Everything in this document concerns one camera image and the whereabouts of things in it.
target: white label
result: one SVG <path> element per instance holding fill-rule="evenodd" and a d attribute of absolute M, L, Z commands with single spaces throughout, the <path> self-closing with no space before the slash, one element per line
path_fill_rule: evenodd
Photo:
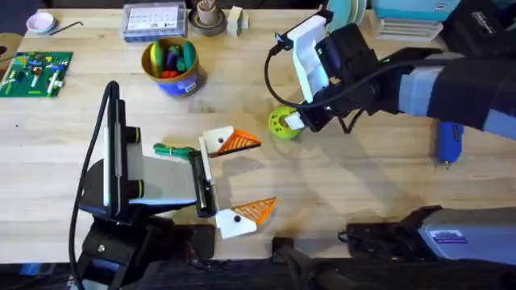
<path fill-rule="evenodd" d="M 189 91 L 191 91 L 192 89 L 195 89 L 195 86 L 196 86 L 196 84 L 195 84 L 195 82 L 193 82 L 192 84 L 190 84 L 189 86 L 187 86 L 187 87 L 185 88 L 185 91 L 188 93 L 188 92 L 189 92 Z"/>
<path fill-rule="evenodd" d="M 178 7 L 131 8 L 127 30 L 177 27 Z"/>
<path fill-rule="evenodd" d="M 430 236 L 437 243 L 468 243 L 459 230 L 431 230 Z"/>
<path fill-rule="evenodd" d="M 435 8 L 435 12 L 440 12 L 446 10 L 446 3 L 439 3 L 437 4 L 437 7 Z"/>

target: green ball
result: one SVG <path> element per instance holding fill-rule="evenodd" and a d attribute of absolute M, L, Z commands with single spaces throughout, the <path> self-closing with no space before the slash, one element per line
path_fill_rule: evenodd
<path fill-rule="evenodd" d="M 301 133 L 302 129 L 292 130 L 285 123 L 285 118 L 296 113 L 296 109 L 281 106 L 268 116 L 268 129 L 278 138 L 293 139 Z"/>

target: black cable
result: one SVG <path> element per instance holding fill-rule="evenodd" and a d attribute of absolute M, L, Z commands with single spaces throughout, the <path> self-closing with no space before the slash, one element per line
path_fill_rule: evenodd
<path fill-rule="evenodd" d="M 355 127 L 356 121 L 358 121 L 358 118 L 364 113 L 364 109 L 358 110 L 356 112 L 355 116 L 353 116 L 352 121 L 349 123 L 349 127 L 346 126 L 346 123 L 344 123 L 344 120 L 342 117 L 338 117 L 340 126 L 342 127 L 342 130 L 344 131 L 344 134 L 350 134 L 353 130 L 353 127 Z"/>
<path fill-rule="evenodd" d="M 36 281 L 39 281 L 39 280 L 41 280 L 43 278 L 48 278 L 48 276 L 45 276 L 45 275 L 41 276 L 41 275 L 39 275 L 39 276 L 30 278 L 29 280 L 23 281 L 20 284 L 12 285 L 12 286 L 9 286 L 7 288 L 2 288 L 2 290 L 27 289 L 28 285 L 33 284 Z"/>
<path fill-rule="evenodd" d="M 395 64 L 387 64 L 383 67 L 380 67 L 377 71 L 367 75 L 366 77 L 362 78 L 361 80 L 353 83 L 352 85 L 349 85 L 348 87 L 344 88 L 342 91 L 337 93 L 333 97 L 329 97 L 328 99 L 324 99 L 321 101 L 315 101 L 310 104 L 297 104 L 292 103 L 290 101 L 286 101 L 285 99 L 281 98 L 277 95 L 277 93 L 274 91 L 273 87 L 271 86 L 271 82 L 268 78 L 268 65 L 271 61 L 271 58 L 275 56 L 282 47 L 278 47 L 276 45 L 275 47 L 271 48 L 271 50 L 268 52 L 267 59 L 265 59 L 265 66 L 264 66 L 264 77 L 265 77 L 265 84 L 267 85 L 268 91 L 272 94 L 272 96 L 281 104 L 289 107 L 293 107 L 296 109 L 311 109 L 316 108 L 320 106 L 327 106 L 332 102 L 337 101 L 341 97 L 346 97 L 347 94 L 351 93 L 353 90 L 359 88 L 364 83 L 371 81 L 373 78 L 380 76 L 381 74 L 387 73 L 390 70 L 396 69 L 396 68 L 403 68 L 403 67 L 409 67 L 409 66 L 415 66 L 415 67 L 422 67 L 422 66 L 444 66 L 445 64 L 449 63 L 452 60 L 408 60 L 408 61 L 401 61 Z"/>
<path fill-rule="evenodd" d="M 257 9 L 260 9 L 260 8 L 261 8 L 261 6 L 262 6 L 262 5 L 264 5 L 264 2 L 265 2 L 265 0 L 261 0 L 261 1 L 260 1 L 260 4 L 258 4 Z"/>
<path fill-rule="evenodd" d="M 79 185 L 77 186 L 77 193 L 75 195 L 75 201 L 73 202 L 72 209 L 72 217 L 70 218 L 70 231 L 69 231 L 69 240 L 68 240 L 68 254 L 70 258 L 70 267 L 72 270 L 72 276 L 75 280 L 75 285 L 79 290 L 85 290 L 84 285 L 82 284 L 82 278 L 79 274 L 79 269 L 77 267 L 77 260 L 75 257 L 75 229 L 77 227 L 77 215 L 79 213 L 79 202 L 81 201 L 82 195 L 82 187 L 84 184 L 84 178 L 88 171 L 89 160 L 91 159 L 91 155 L 93 153 L 95 143 L 97 142 L 98 133 L 100 132 L 100 126 L 102 124 L 102 117 L 104 116 L 104 111 L 106 110 L 106 104 L 110 97 L 119 95 L 119 84 L 116 81 L 111 81 L 107 84 L 106 89 L 104 90 L 104 96 L 102 97 L 102 102 L 100 104 L 100 109 L 98 110 L 97 122 L 95 123 L 94 132 L 91 136 L 91 140 L 89 141 L 88 151 L 86 152 L 86 157 L 84 159 L 84 163 L 82 164 L 81 176 L 79 177 Z"/>

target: pen holder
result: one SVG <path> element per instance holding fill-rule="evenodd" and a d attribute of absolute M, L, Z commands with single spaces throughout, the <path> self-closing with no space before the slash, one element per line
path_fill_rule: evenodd
<path fill-rule="evenodd" d="M 164 37 L 158 40 L 160 48 L 166 52 L 173 45 L 182 46 L 187 42 L 187 39 L 182 37 Z M 153 43 L 150 43 L 142 54 L 142 68 L 145 74 L 155 81 L 158 86 L 163 89 L 168 95 L 173 97 L 188 97 L 196 93 L 202 86 L 202 76 L 200 74 L 199 56 L 197 50 L 195 51 L 195 61 L 191 68 L 177 77 L 172 78 L 158 78 L 152 74 L 151 65 L 151 48 Z"/>

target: white container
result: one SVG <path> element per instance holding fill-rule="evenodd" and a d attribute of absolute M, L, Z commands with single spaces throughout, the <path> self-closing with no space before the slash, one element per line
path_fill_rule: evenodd
<path fill-rule="evenodd" d="M 186 37 L 184 1 L 126 4 L 120 37 L 128 43 L 150 42 L 166 36 Z"/>

